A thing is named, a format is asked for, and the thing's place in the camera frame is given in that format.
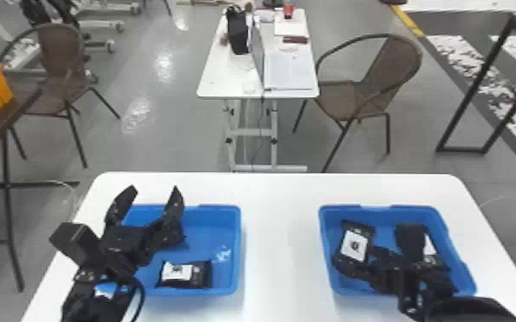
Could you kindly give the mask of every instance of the wicker chair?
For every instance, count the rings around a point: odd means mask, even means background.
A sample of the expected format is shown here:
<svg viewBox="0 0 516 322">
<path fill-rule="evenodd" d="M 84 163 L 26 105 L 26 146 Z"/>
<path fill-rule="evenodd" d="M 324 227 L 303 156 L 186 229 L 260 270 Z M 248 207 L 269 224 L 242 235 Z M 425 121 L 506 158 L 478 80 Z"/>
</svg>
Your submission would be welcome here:
<svg viewBox="0 0 516 322">
<path fill-rule="evenodd" d="M 82 166 L 87 168 L 86 156 L 82 150 L 80 136 L 72 117 L 73 112 L 78 114 L 80 112 L 74 107 L 73 103 L 86 92 L 91 91 L 116 118 L 119 119 L 120 116 L 104 97 L 90 85 L 84 68 L 84 40 L 76 28 L 63 24 L 48 23 L 28 29 L 6 46 L 0 54 L 0 62 L 8 55 L 14 45 L 26 37 L 37 38 L 40 44 L 40 63 L 47 76 L 40 81 L 43 90 L 42 96 L 24 114 L 67 119 L 80 154 Z M 26 158 L 13 128 L 10 133 L 15 139 L 20 154 L 23 158 Z"/>
<path fill-rule="evenodd" d="M 316 73 L 319 73 L 322 62 L 333 53 L 369 39 L 385 41 L 362 80 L 320 81 L 318 84 L 320 96 L 315 102 L 342 130 L 322 172 L 326 172 L 354 120 L 361 122 L 364 118 L 384 116 L 386 149 L 387 154 L 390 153 L 390 116 L 386 108 L 402 85 L 416 74 L 422 64 L 422 51 L 411 40 L 399 35 L 379 33 L 348 40 L 325 52 L 316 62 Z M 308 101 L 305 99 L 292 133 L 296 132 L 306 103 Z"/>
</svg>

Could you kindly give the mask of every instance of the wooden table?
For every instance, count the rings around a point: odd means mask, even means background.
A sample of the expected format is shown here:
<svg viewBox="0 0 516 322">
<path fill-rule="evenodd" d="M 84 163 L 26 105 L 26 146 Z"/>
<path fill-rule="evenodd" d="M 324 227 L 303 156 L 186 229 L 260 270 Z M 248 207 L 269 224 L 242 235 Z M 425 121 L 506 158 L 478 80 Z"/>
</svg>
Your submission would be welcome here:
<svg viewBox="0 0 516 322">
<path fill-rule="evenodd" d="M 56 187 L 57 184 L 51 182 L 11 182 L 9 155 L 8 155 L 8 132 L 15 139 L 19 151 L 23 158 L 26 158 L 20 141 L 14 132 L 14 123 L 18 121 L 20 116 L 40 97 L 42 91 L 39 89 L 38 83 L 34 78 L 11 77 L 7 76 L 7 80 L 14 98 L 0 109 L 0 141 L 2 148 L 2 173 L 3 179 L 0 181 L 0 190 L 4 193 L 4 213 L 6 217 L 6 238 L 0 239 L 0 245 L 6 245 L 9 250 L 10 260 L 16 279 L 16 285 L 19 291 L 24 290 L 24 279 L 22 277 L 20 264 L 16 255 L 14 243 L 14 231 L 12 225 L 12 204 L 10 191 L 12 188 L 42 188 Z M 78 185 L 79 182 L 66 182 L 71 186 Z"/>
<path fill-rule="evenodd" d="M 433 206 L 468 265 L 476 296 L 492 297 L 516 315 L 516 265 L 455 176 L 109 172 L 94 180 L 73 221 L 100 236 L 111 202 L 131 184 L 138 190 L 135 205 L 164 204 L 177 185 L 186 206 L 238 206 L 243 232 L 234 294 L 147 296 L 137 322 L 410 322 L 393 296 L 333 292 L 318 218 L 328 204 Z M 60 321 L 76 270 L 57 252 L 21 322 Z M 134 315 L 138 297 L 123 321 Z"/>
</svg>

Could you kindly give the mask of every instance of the red object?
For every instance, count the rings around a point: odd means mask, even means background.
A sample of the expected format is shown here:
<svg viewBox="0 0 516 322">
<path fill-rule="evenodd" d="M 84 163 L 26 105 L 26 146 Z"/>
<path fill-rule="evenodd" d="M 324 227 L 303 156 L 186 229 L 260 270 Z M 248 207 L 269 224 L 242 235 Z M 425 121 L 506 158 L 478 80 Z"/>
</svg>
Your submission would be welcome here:
<svg viewBox="0 0 516 322">
<path fill-rule="evenodd" d="M 307 44 L 308 39 L 306 37 L 284 36 L 282 42 L 287 44 Z"/>
<path fill-rule="evenodd" d="M 284 3 L 284 18 L 292 19 L 293 12 L 294 12 L 294 3 Z"/>
</svg>

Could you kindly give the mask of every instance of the laptop screen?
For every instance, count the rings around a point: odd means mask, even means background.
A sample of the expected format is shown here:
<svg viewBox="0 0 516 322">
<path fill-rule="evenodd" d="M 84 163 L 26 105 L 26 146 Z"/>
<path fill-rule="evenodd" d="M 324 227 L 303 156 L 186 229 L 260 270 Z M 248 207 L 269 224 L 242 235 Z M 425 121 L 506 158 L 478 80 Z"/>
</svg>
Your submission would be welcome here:
<svg viewBox="0 0 516 322">
<path fill-rule="evenodd" d="M 256 71 L 258 71 L 260 82 L 264 86 L 264 45 L 260 29 L 258 29 L 255 23 L 250 34 L 250 54 L 252 54 L 252 59 L 254 59 L 254 65 L 256 66 Z"/>
</svg>

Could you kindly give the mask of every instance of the yellow floor line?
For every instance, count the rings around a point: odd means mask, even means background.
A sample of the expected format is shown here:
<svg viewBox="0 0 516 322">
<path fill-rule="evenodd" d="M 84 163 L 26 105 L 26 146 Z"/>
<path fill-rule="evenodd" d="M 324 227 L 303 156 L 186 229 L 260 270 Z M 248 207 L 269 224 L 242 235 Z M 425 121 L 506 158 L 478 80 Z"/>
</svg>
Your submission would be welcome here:
<svg viewBox="0 0 516 322">
<path fill-rule="evenodd" d="M 410 29 L 411 32 L 413 32 L 417 37 L 424 37 L 424 33 L 418 27 L 416 22 L 414 22 L 414 20 L 412 20 L 406 14 L 406 12 L 402 11 L 402 9 L 399 6 L 392 5 L 390 6 L 390 8 L 392 8 L 394 14 L 397 15 L 398 18 L 400 18 L 400 20 L 408 27 L 408 29 Z"/>
</svg>

